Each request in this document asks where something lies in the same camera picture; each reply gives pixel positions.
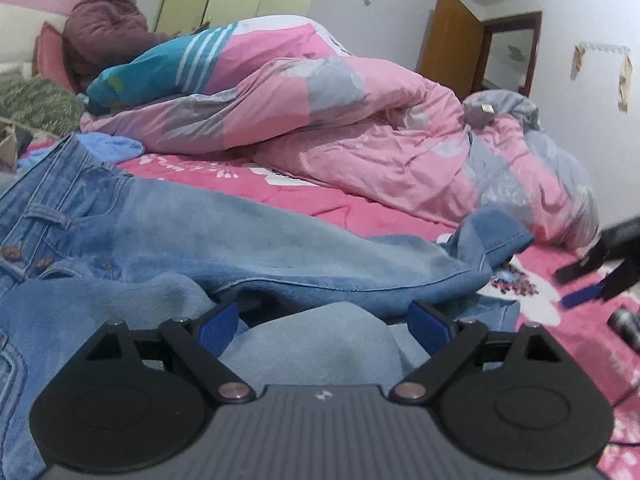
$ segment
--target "door frame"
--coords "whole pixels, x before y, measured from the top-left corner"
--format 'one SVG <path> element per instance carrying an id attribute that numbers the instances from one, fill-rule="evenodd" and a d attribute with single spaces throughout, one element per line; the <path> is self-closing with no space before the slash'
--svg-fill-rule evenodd
<path id="1" fill-rule="evenodd" d="M 524 84 L 523 95 L 529 97 L 531 93 L 531 85 L 533 83 L 533 73 L 536 69 L 536 58 L 538 56 L 538 43 L 540 42 L 540 30 L 542 28 L 542 11 L 527 12 L 526 14 L 514 14 L 511 16 L 503 16 L 494 20 L 486 20 L 482 22 L 484 25 L 484 37 L 482 38 L 482 49 L 476 66 L 474 81 L 471 85 L 471 93 L 482 90 L 482 81 L 484 80 L 484 71 L 489 59 L 489 50 L 491 49 L 491 38 L 499 32 L 511 32 L 513 30 L 533 29 L 533 40 L 531 42 L 531 54 L 529 57 L 529 66 L 527 67 L 527 78 Z"/>

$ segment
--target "copper button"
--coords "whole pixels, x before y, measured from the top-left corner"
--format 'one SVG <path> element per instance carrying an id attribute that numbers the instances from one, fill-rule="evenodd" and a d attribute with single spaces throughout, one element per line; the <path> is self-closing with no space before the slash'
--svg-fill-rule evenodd
<path id="1" fill-rule="evenodd" d="M 49 269 L 50 266 L 53 265 L 53 258 L 43 258 L 36 262 L 36 270 L 42 272 L 43 270 Z"/>
<path id="2" fill-rule="evenodd" d="M 22 259 L 20 247 L 3 247 L 0 253 L 5 260 L 9 260 L 10 262 L 18 262 Z"/>

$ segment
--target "woman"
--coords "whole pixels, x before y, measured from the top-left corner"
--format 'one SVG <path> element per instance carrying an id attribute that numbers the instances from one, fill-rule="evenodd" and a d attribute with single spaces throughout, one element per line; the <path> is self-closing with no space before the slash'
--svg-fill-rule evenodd
<path id="1" fill-rule="evenodd" d="M 149 32 L 138 0 L 80 0 L 63 33 L 65 60 L 82 91 L 102 70 L 128 63 L 170 39 Z"/>

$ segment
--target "comforter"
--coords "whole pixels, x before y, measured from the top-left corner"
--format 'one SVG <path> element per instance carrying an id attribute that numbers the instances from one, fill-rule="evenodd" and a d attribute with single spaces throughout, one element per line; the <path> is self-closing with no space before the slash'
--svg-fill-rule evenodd
<path id="1" fill-rule="evenodd" d="M 81 127 L 156 153 L 243 146 L 258 164 L 450 226 L 497 203 L 539 242 L 594 237 L 586 172 L 542 132 L 527 98 L 488 91 L 461 103 L 394 63 L 341 53 L 272 59 L 235 86 L 219 66 L 228 89 L 85 116 Z"/>

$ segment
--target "gray ribbed panel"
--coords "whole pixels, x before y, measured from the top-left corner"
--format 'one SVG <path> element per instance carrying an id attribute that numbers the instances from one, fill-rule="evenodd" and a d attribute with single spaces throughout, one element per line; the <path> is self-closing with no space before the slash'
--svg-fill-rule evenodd
<path id="1" fill-rule="evenodd" d="M 376 386 L 271 386 L 247 406 L 225 406 L 180 456 L 114 480 L 602 480 L 593 469 L 504 473 L 454 448 L 426 410 L 397 406 Z M 90 480 L 52 469 L 43 480 Z"/>

